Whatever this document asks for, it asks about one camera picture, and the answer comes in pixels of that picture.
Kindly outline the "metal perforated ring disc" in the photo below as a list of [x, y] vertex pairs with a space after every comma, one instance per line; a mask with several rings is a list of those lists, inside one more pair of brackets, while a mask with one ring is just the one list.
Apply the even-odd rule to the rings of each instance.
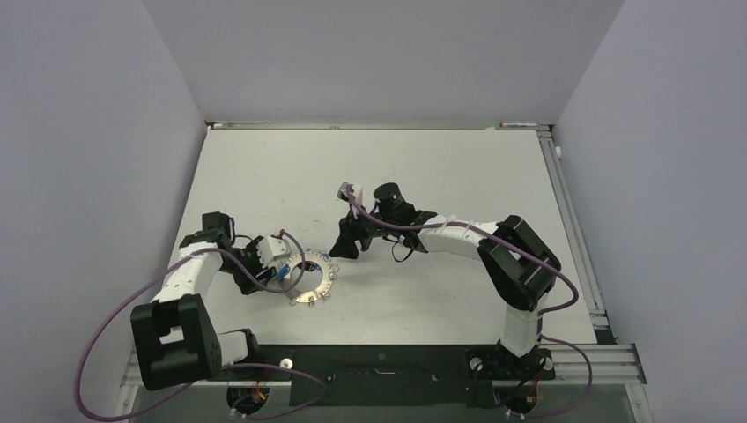
[[[289, 278], [278, 281], [292, 306], [305, 304], [312, 307], [317, 302], [328, 300], [331, 287], [338, 277], [339, 266], [327, 252], [306, 250], [305, 253], [304, 263], [300, 254], [291, 256], [284, 263], [292, 267], [292, 273]], [[306, 271], [307, 263], [317, 264], [319, 270]]]

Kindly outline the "blue head key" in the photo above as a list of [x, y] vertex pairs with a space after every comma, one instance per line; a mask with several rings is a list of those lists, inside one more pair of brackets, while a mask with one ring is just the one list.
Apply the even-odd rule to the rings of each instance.
[[277, 280], [283, 281], [286, 278], [289, 278], [290, 274], [292, 273], [292, 267], [289, 264], [285, 264], [278, 272], [277, 272]]

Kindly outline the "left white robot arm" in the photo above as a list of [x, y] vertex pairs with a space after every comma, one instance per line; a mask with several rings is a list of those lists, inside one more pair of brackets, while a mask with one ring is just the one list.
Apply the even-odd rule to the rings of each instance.
[[219, 273], [231, 276], [243, 295], [267, 291], [292, 249], [279, 236], [257, 236], [245, 247], [235, 246], [236, 238], [233, 218], [205, 213], [201, 229], [179, 245], [181, 266], [149, 303], [132, 309], [138, 366], [148, 390], [211, 379], [225, 367], [241, 379], [261, 371], [263, 355], [252, 331], [218, 332], [204, 298]]

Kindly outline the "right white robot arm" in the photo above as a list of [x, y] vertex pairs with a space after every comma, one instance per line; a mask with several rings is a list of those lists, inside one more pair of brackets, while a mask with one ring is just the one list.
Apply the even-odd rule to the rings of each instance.
[[475, 223], [419, 210], [404, 199], [394, 182], [374, 190], [371, 211], [348, 182], [341, 185], [337, 197], [349, 205], [349, 211], [338, 223], [331, 256], [355, 260], [381, 238], [409, 253], [446, 253], [480, 262], [506, 304], [499, 369], [519, 377], [532, 367], [541, 311], [561, 265], [523, 218], [510, 215], [498, 222]]

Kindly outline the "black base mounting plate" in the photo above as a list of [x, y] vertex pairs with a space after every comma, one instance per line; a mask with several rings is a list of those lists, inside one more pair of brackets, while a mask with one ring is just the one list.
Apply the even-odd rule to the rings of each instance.
[[534, 381], [555, 379], [547, 349], [517, 359], [498, 345], [263, 345], [261, 361], [278, 366], [292, 361], [299, 375], [275, 368], [225, 370], [219, 382], [289, 382], [292, 405], [316, 399], [323, 381], [324, 406], [431, 406], [464, 404], [469, 408], [529, 392]]

